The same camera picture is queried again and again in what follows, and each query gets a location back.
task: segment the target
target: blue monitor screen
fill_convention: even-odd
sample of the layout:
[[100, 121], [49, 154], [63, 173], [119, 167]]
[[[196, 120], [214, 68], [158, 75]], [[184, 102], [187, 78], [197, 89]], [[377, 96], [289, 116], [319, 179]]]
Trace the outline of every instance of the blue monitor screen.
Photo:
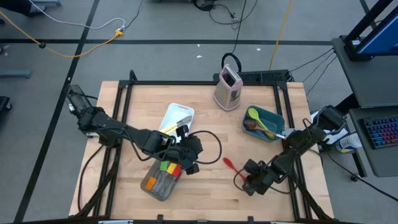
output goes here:
[[359, 54], [398, 53], [398, 16], [395, 16], [367, 44], [358, 50]]

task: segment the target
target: desk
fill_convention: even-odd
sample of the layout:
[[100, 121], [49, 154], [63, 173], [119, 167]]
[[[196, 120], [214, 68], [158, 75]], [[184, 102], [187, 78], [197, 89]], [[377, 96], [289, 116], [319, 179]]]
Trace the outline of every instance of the desk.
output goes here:
[[[103, 82], [98, 105], [111, 115], [114, 107], [118, 82]], [[288, 83], [290, 105], [296, 127], [303, 128], [301, 122], [309, 118], [307, 99], [302, 83]], [[232, 111], [223, 111], [213, 99], [215, 86], [211, 85], [134, 85], [129, 104], [127, 124], [136, 128], [157, 129], [170, 103], [180, 103], [195, 110], [191, 131], [209, 130], [214, 132], [223, 145], [223, 157], [232, 160], [236, 167], [243, 167], [248, 159], [270, 160], [282, 150], [280, 141], [267, 143], [244, 134], [241, 121], [249, 105], [257, 105], [276, 113], [274, 89], [272, 86], [244, 86], [241, 105]], [[286, 115], [283, 97], [282, 110]], [[201, 161], [213, 160], [218, 153], [218, 143], [207, 134], [198, 135], [204, 151], [199, 155]], [[85, 149], [82, 166], [100, 145], [98, 139], [89, 139]], [[103, 163], [102, 150], [88, 165], [82, 187], [82, 203], [86, 203], [98, 185]], [[111, 218], [155, 220], [163, 214], [165, 220], [248, 220], [253, 216], [256, 221], [280, 220], [294, 221], [292, 202], [289, 195], [268, 190], [265, 195], [252, 197], [239, 191], [233, 185], [234, 172], [224, 165], [222, 160], [212, 165], [200, 165], [200, 172], [187, 176], [183, 174], [170, 198], [160, 202], [143, 192], [140, 188], [153, 160], [140, 162], [130, 143], [123, 141], [118, 178], [114, 192]], [[308, 191], [322, 209], [333, 216], [328, 189], [320, 158], [315, 153], [302, 156], [303, 171]], [[274, 187], [289, 191], [287, 180]], [[70, 208], [70, 214], [77, 213], [77, 189]], [[108, 193], [103, 194], [100, 215], [104, 214], [104, 201]], [[299, 196], [300, 215], [304, 218], [301, 196]]]
[[[396, 116], [398, 100], [395, 83], [398, 82], [398, 56], [377, 56], [368, 62], [352, 62], [344, 50], [345, 44], [341, 38], [333, 39], [332, 43], [353, 91], [353, 94], [337, 105], [336, 109], [343, 113], [349, 112], [351, 115], [374, 175], [398, 176], [398, 148], [374, 150], [359, 122], [363, 118]], [[359, 152], [356, 151], [353, 156], [359, 175], [366, 177]]]

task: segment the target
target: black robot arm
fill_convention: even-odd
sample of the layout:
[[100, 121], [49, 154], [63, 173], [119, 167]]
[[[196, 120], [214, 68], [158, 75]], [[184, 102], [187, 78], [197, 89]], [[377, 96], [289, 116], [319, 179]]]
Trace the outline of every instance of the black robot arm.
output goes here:
[[317, 143], [323, 143], [327, 135], [339, 133], [345, 126], [345, 115], [340, 113], [332, 106], [322, 108], [314, 117], [314, 122], [304, 119], [305, 129], [303, 131], [293, 131], [286, 140], [282, 140], [284, 151], [271, 159], [267, 164], [264, 161], [254, 162], [248, 160], [244, 165], [244, 170], [249, 173], [246, 182], [243, 184], [243, 190], [248, 195], [254, 192], [264, 195], [268, 188], [275, 182], [281, 183], [288, 175], [297, 184], [303, 196], [313, 208], [319, 219], [330, 219], [317, 205], [293, 172], [292, 167], [295, 160], [307, 152]]
[[[78, 118], [79, 130], [85, 134], [97, 133], [99, 143], [116, 147], [119, 144], [119, 138], [127, 139], [141, 161], [150, 158], [170, 161], [180, 164], [188, 175], [199, 172], [196, 161], [203, 149], [199, 138], [194, 135], [187, 136], [188, 126], [177, 128], [177, 136], [181, 137], [181, 141], [176, 143], [173, 136], [159, 131], [136, 129], [110, 118], [104, 109], [91, 106], [78, 86], [69, 87], [67, 98], [71, 112]], [[148, 156], [141, 158], [136, 148]]]

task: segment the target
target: wooden tabletop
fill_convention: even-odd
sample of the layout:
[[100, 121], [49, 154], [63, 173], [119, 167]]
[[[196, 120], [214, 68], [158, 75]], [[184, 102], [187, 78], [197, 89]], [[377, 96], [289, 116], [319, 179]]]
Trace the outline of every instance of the wooden tabletop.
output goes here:
[[[112, 115], [118, 82], [103, 82], [98, 104]], [[297, 128], [303, 128], [302, 120], [310, 118], [307, 99], [302, 83], [288, 83], [290, 104]], [[268, 143], [243, 133], [241, 122], [245, 110], [256, 105], [276, 113], [274, 92], [271, 86], [244, 86], [241, 104], [232, 111], [222, 110], [213, 99], [214, 86], [167, 86], [135, 85], [129, 105], [127, 124], [135, 128], [158, 129], [170, 103], [179, 103], [195, 110], [190, 131], [209, 130], [214, 132], [223, 145], [222, 157], [229, 158], [240, 169], [248, 159], [256, 162], [269, 161], [282, 151], [280, 141]], [[121, 119], [123, 93], [118, 120]], [[283, 93], [280, 91], [281, 105], [286, 119]], [[212, 161], [218, 155], [219, 146], [208, 134], [198, 134], [203, 144], [201, 161]], [[99, 148], [98, 139], [89, 139], [86, 145], [82, 166]], [[86, 203], [97, 188], [103, 163], [102, 150], [88, 165], [82, 186], [82, 204]], [[141, 162], [136, 157], [128, 141], [123, 141], [121, 161], [113, 201], [111, 218], [155, 220], [163, 214], [165, 220], [247, 220], [253, 216], [256, 221], [294, 221], [292, 202], [289, 195], [269, 189], [265, 195], [254, 194], [252, 197], [238, 190], [233, 184], [234, 171], [220, 159], [212, 165], [200, 165], [200, 172], [181, 176], [169, 199], [160, 202], [140, 188], [140, 183], [147, 174], [154, 160]], [[319, 156], [308, 152], [302, 156], [307, 189], [322, 209], [333, 216], [328, 189]], [[289, 191], [287, 180], [273, 187]], [[77, 189], [70, 209], [70, 214], [77, 213]], [[300, 214], [304, 218], [299, 190], [298, 201]], [[104, 213], [104, 201], [100, 214]]]

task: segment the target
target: teal bowl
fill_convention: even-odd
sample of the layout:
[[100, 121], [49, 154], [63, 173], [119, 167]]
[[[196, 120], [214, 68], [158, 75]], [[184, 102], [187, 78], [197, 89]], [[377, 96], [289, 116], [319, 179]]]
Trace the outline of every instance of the teal bowl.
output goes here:
[[274, 142], [274, 141], [278, 141], [280, 138], [278, 138], [277, 136], [275, 136], [274, 139], [270, 139], [267, 134], [264, 131], [260, 131], [260, 130], [247, 130], [244, 126], [243, 126], [243, 121], [246, 119], [251, 119], [248, 115], [248, 110], [249, 108], [254, 108], [258, 111], [259, 113], [259, 118], [262, 121], [262, 123], [268, 128], [268, 130], [273, 131], [277, 134], [282, 134], [284, 128], [285, 128], [285, 120], [282, 116], [279, 116], [275, 113], [272, 113], [270, 111], [264, 110], [258, 106], [249, 106], [243, 116], [243, 120], [242, 120], [242, 128], [243, 131], [245, 133], [248, 133], [252, 136], [255, 136], [257, 138], [261, 138], [267, 142]]

